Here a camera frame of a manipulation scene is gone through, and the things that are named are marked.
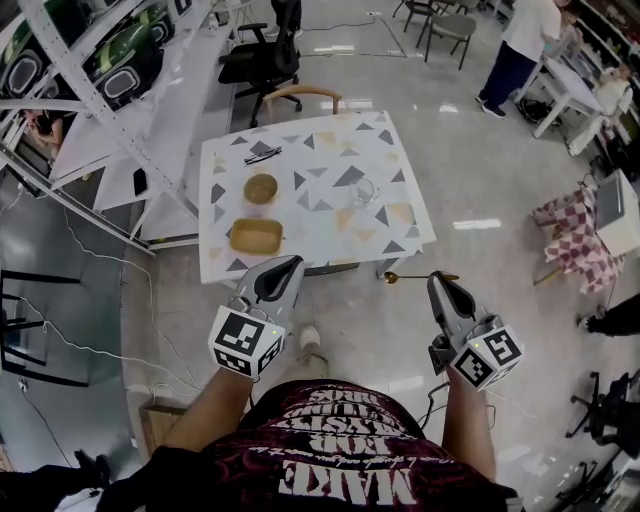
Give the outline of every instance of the white desk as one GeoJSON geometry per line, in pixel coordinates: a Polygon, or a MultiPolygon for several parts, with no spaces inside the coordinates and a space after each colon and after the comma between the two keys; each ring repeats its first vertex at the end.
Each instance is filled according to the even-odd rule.
{"type": "Polygon", "coordinates": [[[555,105],[553,109],[551,109],[551,112],[549,112],[549,115],[544,118],[533,132],[534,137],[540,137],[551,123],[553,123],[554,119],[567,107],[587,115],[601,112],[600,104],[582,78],[580,78],[580,75],[568,66],[560,64],[553,59],[545,59],[544,62],[540,61],[540,63],[538,63],[516,96],[516,103],[522,99],[536,78],[540,80],[542,86],[551,94],[555,105]],[[549,70],[549,75],[540,72],[543,65],[549,70]]]}
{"type": "Polygon", "coordinates": [[[272,256],[235,252],[228,234],[242,217],[279,221],[280,255],[309,267],[384,260],[383,270],[415,255],[435,235],[411,164],[387,112],[302,119],[234,133],[202,144],[200,276],[203,283],[242,277],[272,256]],[[265,146],[282,153],[245,165],[265,146]],[[270,205],[243,197],[248,178],[278,181],[270,205]],[[351,207],[349,183],[366,177],[380,188],[365,209],[351,207]]]}

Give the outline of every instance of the wooden tray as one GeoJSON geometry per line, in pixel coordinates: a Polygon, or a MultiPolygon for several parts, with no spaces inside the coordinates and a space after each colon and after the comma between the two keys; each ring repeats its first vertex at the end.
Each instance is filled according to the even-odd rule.
{"type": "Polygon", "coordinates": [[[282,224],[267,219],[238,219],[231,228],[231,248],[248,254],[277,254],[282,243],[282,224]]]}

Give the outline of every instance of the black office chair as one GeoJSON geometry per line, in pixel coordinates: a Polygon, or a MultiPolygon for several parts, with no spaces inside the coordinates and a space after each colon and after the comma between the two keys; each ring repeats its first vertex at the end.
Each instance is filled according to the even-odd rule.
{"type": "MultiPolygon", "coordinates": [[[[287,2],[287,9],[275,43],[267,43],[262,34],[262,29],[267,28],[266,23],[242,25],[238,27],[238,32],[253,30],[258,42],[236,46],[229,55],[220,57],[219,62],[224,64],[224,67],[218,82],[221,84],[249,82],[251,87],[237,93],[236,98],[258,95],[251,114],[249,124],[251,128],[258,126],[256,116],[267,94],[276,91],[277,86],[285,82],[293,81],[294,84],[299,82],[296,71],[300,68],[300,53],[295,47],[295,32],[289,27],[295,2],[296,0],[287,2]]],[[[298,98],[294,96],[284,96],[284,98],[296,104],[296,112],[302,110],[302,103],[298,98]]]]}
{"type": "Polygon", "coordinates": [[[625,373],[620,379],[614,380],[606,395],[599,394],[599,374],[592,372],[591,378],[595,379],[595,386],[591,402],[580,397],[572,396],[571,403],[579,402],[587,407],[587,414],[578,426],[565,437],[571,438],[587,423],[584,428],[589,432],[593,440],[600,446],[611,443],[618,445],[630,457],[634,459],[640,456],[640,403],[629,402],[627,393],[631,383],[636,383],[640,373],[636,373],[633,379],[625,373]],[[615,434],[605,434],[605,427],[614,427],[615,434]]]}

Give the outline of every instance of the black cable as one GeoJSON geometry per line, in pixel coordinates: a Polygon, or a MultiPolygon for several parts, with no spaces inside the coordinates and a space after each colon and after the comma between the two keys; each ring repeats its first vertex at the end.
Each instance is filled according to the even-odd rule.
{"type": "Polygon", "coordinates": [[[62,450],[62,448],[60,447],[60,444],[58,443],[58,440],[56,439],[56,436],[53,435],[53,430],[51,430],[51,427],[49,426],[49,422],[47,421],[47,419],[43,416],[43,414],[40,412],[40,409],[38,409],[35,404],[29,400],[27,398],[27,393],[26,392],[22,392],[22,396],[24,396],[24,399],[27,401],[27,403],[33,407],[33,410],[36,411],[38,413],[38,416],[40,416],[40,418],[42,418],[42,422],[44,423],[44,426],[47,427],[47,430],[49,431],[49,435],[51,436],[51,439],[53,439],[53,442],[56,444],[56,446],[58,447],[58,450],[60,450],[60,453],[62,454],[62,457],[64,458],[64,460],[67,462],[67,466],[69,466],[70,468],[72,468],[73,466],[71,465],[71,462],[69,462],[69,459],[67,459],[67,456],[64,454],[64,451],[62,450]]]}
{"type": "Polygon", "coordinates": [[[373,17],[373,21],[371,22],[367,22],[367,23],[357,23],[357,24],[351,24],[351,23],[340,23],[340,25],[334,25],[333,27],[329,27],[329,28],[303,28],[302,32],[304,35],[304,32],[326,32],[327,30],[333,30],[334,28],[338,28],[338,27],[366,27],[367,25],[373,25],[376,22],[376,17],[373,17]]]}
{"type": "Polygon", "coordinates": [[[616,277],[613,280],[613,285],[611,286],[611,293],[609,294],[609,300],[607,301],[607,310],[609,310],[609,306],[611,305],[611,299],[613,298],[613,291],[616,289],[617,282],[618,282],[618,278],[616,277]]]}
{"type": "Polygon", "coordinates": [[[582,177],[581,180],[578,180],[578,185],[580,185],[580,188],[587,188],[587,176],[591,176],[591,179],[593,180],[593,182],[597,185],[598,184],[598,180],[596,180],[596,176],[593,173],[593,171],[588,171],[585,173],[585,175],[582,177]]]}

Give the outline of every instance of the dark pants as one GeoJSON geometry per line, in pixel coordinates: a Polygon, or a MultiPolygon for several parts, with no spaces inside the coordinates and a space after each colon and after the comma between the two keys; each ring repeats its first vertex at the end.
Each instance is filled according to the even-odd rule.
{"type": "MultiPolygon", "coordinates": [[[[287,0],[271,0],[271,7],[276,13],[276,24],[281,27],[284,19],[284,15],[287,11],[287,0]]],[[[300,0],[296,0],[296,4],[293,7],[293,14],[289,20],[289,30],[297,32],[300,30],[302,24],[302,3],[300,0]]]]}
{"type": "Polygon", "coordinates": [[[480,99],[488,108],[499,107],[507,101],[509,94],[524,85],[535,66],[534,61],[512,50],[503,41],[480,99]]]}
{"type": "Polygon", "coordinates": [[[76,468],[43,466],[33,473],[0,472],[0,492],[8,499],[10,512],[54,512],[67,496],[96,485],[95,475],[76,468]]]}
{"type": "Polygon", "coordinates": [[[587,330],[607,336],[640,334],[640,293],[609,309],[602,319],[589,318],[587,330]]]}

